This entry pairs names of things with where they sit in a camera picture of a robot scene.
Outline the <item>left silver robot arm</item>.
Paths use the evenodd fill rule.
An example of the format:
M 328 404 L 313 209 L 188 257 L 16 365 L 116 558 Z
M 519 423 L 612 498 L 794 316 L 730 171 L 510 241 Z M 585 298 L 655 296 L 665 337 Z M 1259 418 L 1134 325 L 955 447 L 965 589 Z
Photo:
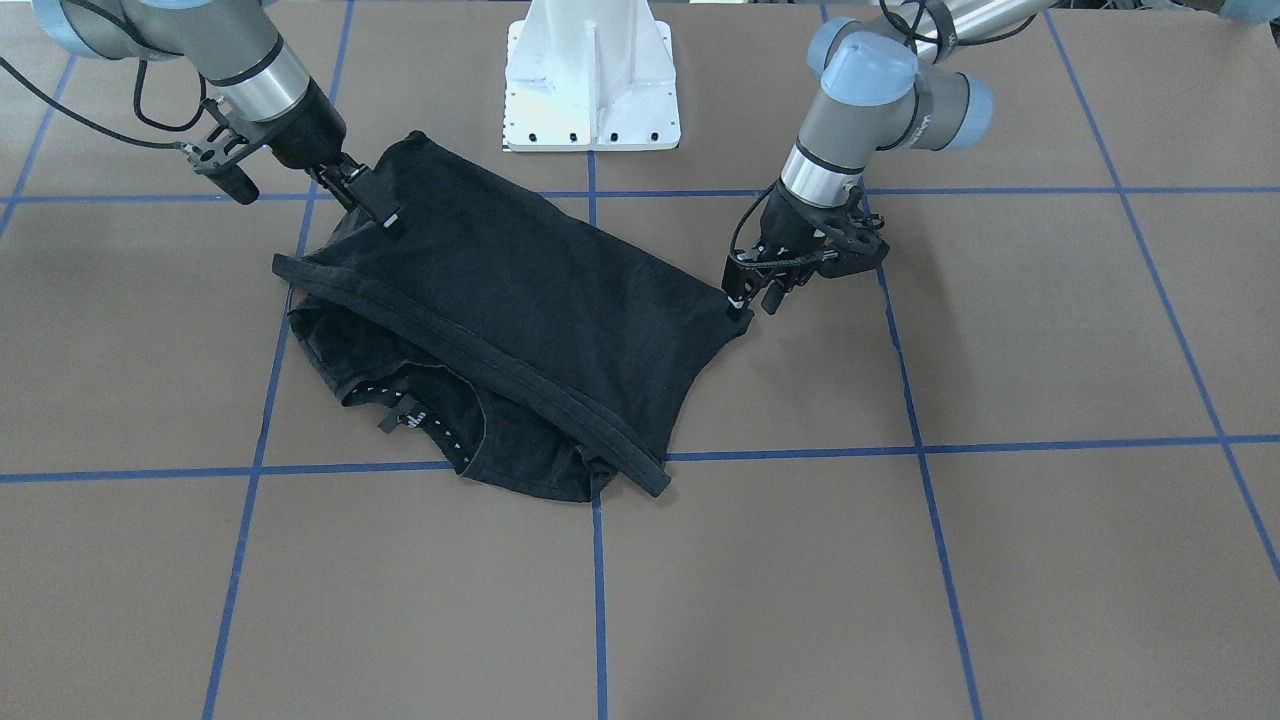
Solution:
M 963 47 L 1024 31 L 1046 1 L 904 1 L 872 20 L 836 17 L 814 35 L 806 64 L 818 90 L 780 177 L 755 200 L 759 236 L 731 246 L 722 290 L 730 305 L 776 313 L 814 275 L 877 269 L 890 252 L 883 220 L 863 206 L 878 152 L 954 151 L 986 133 L 995 100 L 980 78 L 942 72 Z

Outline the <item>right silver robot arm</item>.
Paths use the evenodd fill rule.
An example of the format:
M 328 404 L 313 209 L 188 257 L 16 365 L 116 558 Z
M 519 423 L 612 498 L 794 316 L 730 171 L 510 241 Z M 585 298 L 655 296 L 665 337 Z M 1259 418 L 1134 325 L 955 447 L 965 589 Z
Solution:
M 215 127 L 172 150 L 225 196 L 243 205 L 257 200 L 241 163 L 269 149 L 346 210 L 387 232 L 401 229 L 390 187 L 344 152 L 344 120 L 261 1 L 37 1 L 33 10 L 41 29 L 77 56 L 186 59 L 201 78 L 198 109 Z

